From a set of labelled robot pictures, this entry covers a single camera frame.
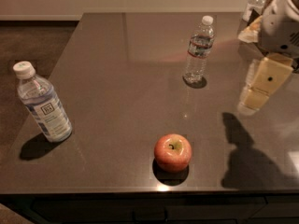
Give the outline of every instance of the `water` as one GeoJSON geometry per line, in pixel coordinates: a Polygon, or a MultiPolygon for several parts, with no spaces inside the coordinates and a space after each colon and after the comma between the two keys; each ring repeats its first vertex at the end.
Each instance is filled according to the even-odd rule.
{"type": "Polygon", "coordinates": [[[213,38],[203,35],[195,35],[191,38],[183,76],[188,84],[202,81],[206,69],[206,57],[211,51],[213,41],[213,38]]]}
{"type": "Polygon", "coordinates": [[[72,133],[71,123],[53,88],[44,78],[33,78],[19,86],[19,96],[40,130],[50,142],[65,140],[72,133]]]}

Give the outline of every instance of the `apple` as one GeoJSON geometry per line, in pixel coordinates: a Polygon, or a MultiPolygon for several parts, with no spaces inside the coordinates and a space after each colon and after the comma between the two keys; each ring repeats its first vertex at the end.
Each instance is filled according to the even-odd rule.
{"type": "Polygon", "coordinates": [[[168,173],[178,173],[188,166],[192,157],[192,148],[186,138],[171,133],[158,140],[154,156],[163,170],[168,173]]]}

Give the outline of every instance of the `floor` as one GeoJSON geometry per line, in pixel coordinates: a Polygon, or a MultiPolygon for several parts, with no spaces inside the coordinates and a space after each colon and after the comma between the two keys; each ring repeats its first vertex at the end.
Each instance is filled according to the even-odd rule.
{"type": "MultiPolygon", "coordinates": [[[[74,21],[0,21],[0,168],[28,112],[16,93],[12,66],[30,61],[49,77],[73,34],[74,21]]],[[[0,224],[31,224],[0,204],[0,224]]]]}

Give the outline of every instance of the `dark table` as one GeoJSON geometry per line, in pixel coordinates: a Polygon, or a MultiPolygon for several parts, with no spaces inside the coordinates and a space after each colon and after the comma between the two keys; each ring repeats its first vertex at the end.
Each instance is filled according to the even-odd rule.
{"type": "Polygon", "coordinates": [[[74,131],[50,144],[28,118],[0,168],[0,202],[36,223],[299,217],[299,76],[239,115],[249,64],[263,55],[237,39],[239,13],[209,14],[217,38],[202,89],[182,72],[206,14],[84,14],[50,76],[74,131]],[[154,161],[168,133],[192,144],[179,175],[154,161]]]}

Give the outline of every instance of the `bottle label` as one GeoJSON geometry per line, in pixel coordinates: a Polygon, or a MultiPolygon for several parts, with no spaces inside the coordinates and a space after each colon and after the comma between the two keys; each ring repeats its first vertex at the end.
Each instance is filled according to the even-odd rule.
{"type": "Polygon", "coordinates": [[[56,93],[45,103],[26,106],[49,141],[57,141],[70,133],[71,124],[56,93]]]}
{"type": "Polygon", "coordinates": [[[203,35],[193,36],[189,43],[188,52],[194,57],[205,58],[211,51],[214,38],[203,35]]]}

